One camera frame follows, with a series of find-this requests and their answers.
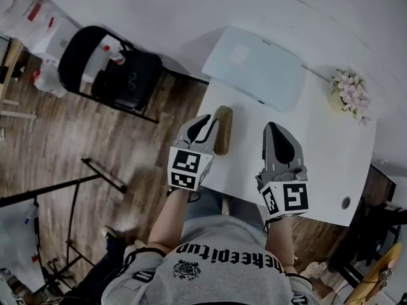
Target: white desk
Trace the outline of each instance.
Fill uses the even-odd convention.
[[[327,101],[329,92],[325,80],[307,71],[296,107],[292,112],[279,113],[211,80],[198,115],[214,114],[220,105],[226,105],[233,109],[233,124],[229,153],[215,157],[202,185],[265,205],[254,177],[264,168],[263,129],[273,121],[287,128],[303,148],[310,199],[310,211],[304,216],[348,226],[368,174],[376,122],[358,125],[350,114],[334,113]],[[350,205],[343,209],[347,196]]]

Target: shirt logo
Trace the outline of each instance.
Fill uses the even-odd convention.
[[[174,277],[178,277],[179,279],[194,280],[198,278],[201,270],[198,268],[197,262],[188,262],[184,260],[179,260],[178,263],[172,268],[172,273]]]

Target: artificial flower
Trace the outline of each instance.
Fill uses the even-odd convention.
[[[341,75],[341,81],[338,83],[339,89],[348,88],[349,85],[354,83],[353,77],[346,76],[345,74]]]
[[[368,110],[368,106],[370,105],[370,99],[365,98],[362,99],[359,105],[357,106],[357,111],[361,112],[361,114],[365,113]]]
[[[359,121],[359,124],[367,125],[368,121],[370,121],[371,118],[368,118],[367,116],[362,116],[361,120]]]
[[[360,96],[360,93],[356,90],[354,85],[351,85],[344,86],[343,91],[339,93],[339,96],[342,97],[346,104],[349,104],[352,100],[357,99]]]

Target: white bag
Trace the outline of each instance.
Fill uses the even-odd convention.
[[[43,92],[63,97],[67,90],[61,86],[57,67],[49,60],[44,60],[34,73],[34,86]]]
[[[63,17],[50,0],[13,0],[0,16],[0,31],[31,50]]]

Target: wooden floor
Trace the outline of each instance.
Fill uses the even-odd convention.
[[[102,179],[81,185],[71,239],[97,262],[105,253],[100,234],[105,225],[120,231],[138,227],[133,233],[142,240],[148,237],[166,200],[169,147],[179,127],[197,113],[206,86],[163,75],[152,100],[156,107],[148,112],[151,117],[159,116],[156,125],[71,93],[56,98],[38,91],[28,80],[37,65],[31,59],[23,78],[6,96],[21,101],[19,109],[36,112],[38,119],[0,119],[0,127],[6,130],[6,141],[0,143],[0,195],[91,175],[80,159],[97,161],[128,186],[123,197]],[[364,194],[384,199],[389,188],[375,175],[371,170]],[[57,257],[64,264],[73,193],[74,187],[70,187],[38,198],[44,263]],[[302,220],[294,228],[297,270],[311,261],[328,259],[345,233],[341,226]],[[81,281],[89,269],[85,261],[79,261],[71,272]]]

